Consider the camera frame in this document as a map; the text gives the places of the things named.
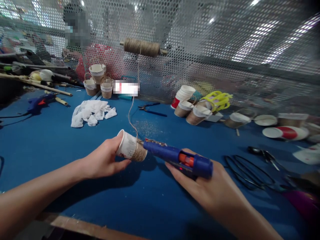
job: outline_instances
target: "jute string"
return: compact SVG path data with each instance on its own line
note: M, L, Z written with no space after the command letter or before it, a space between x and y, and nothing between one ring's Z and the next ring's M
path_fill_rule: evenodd
M142 45L140 46L139 55L141 54L141 50L142 50ZM140 80L139 80L139 59L138 59L138 84L140 84ZM134 102L134 96L132 97L132 104L131 104L131 107L130 107L129 112L128 112L128 120L129 120L130 125L133 127L133 129L137 133L137 136L136 136L137 144L136 144L136 150L135 150L134 154L132 155L131 159L136 161L136 162L142 162L144 160L143 158L144 158L144 155L146 153L146 150L143 148L142 144L140 143L140 140L138 139L138 130L135 128L135 126L130 121L130 111L131 111L131 109L133 107L133 102Z
M126 38L124 42L124 50L126 52L136 53L139 55L156 57L160 51L160 44L141 41L134 38Z

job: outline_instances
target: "twine spool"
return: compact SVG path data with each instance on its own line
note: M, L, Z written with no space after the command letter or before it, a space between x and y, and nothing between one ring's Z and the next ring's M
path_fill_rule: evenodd
M149 57L156 57L160 51L160 44L141 41L134 38L126 38L124 42L124 51Z
M212 112L210 109L207 109L203 106L196 105L193 108L192 112L190 112L190 114L187 116L186 121L191 125L198 125L199 123L201 123L203 120L205 120L211 115L212 115Z
M98 92L97 85L95 84L95 82L92 78L84 80L83 85L84 85L86 92L89 96L94 96Z

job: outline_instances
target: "white tissue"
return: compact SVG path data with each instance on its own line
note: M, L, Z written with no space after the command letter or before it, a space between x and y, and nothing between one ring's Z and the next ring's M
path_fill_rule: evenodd
M72 114L71 127L83 127L83 121L88 122L88 126L92 127L98 123L98 120L103 120L103 118L108 119L110 117L116 116L116 109L108 117L104 116L105 112L111 110L110 105L106 101L100 100L88 100L83 101L79 106L77 106Z
M87 122L88 126L93 127L98 123L98 120L93 115L91 115Z
M114 117L117 115L117 112L116 112L116 108L112 108L106 115L105 115L105 119L108 119L108 118L111 118L111 117Z

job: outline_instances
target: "blue hot glue gun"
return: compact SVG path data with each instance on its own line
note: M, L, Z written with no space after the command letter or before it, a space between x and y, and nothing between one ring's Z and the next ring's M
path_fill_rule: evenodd
M154 156L170 163L184 175L194 180L197 177L203 177L206 179L210 179L212 177L213 163L208 158L147 139L143 142L143 148L148 150L148 152L152 153Z
M49 93L38 98L31 98L30 100L28 100L29 107L27 113L32 115L40 114L41 108L47 104L47 101L50 99L55 99L55 97L55 94Z

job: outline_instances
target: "right hand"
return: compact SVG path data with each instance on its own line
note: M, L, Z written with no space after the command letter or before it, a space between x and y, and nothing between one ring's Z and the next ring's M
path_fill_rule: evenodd
M196 154L190 149L185 152ZM221 163L213 161L211 179L198 177L196 181L185 176L169 163L165 163L173 177L214 218L234 209L250 207L250 203L233 182Z

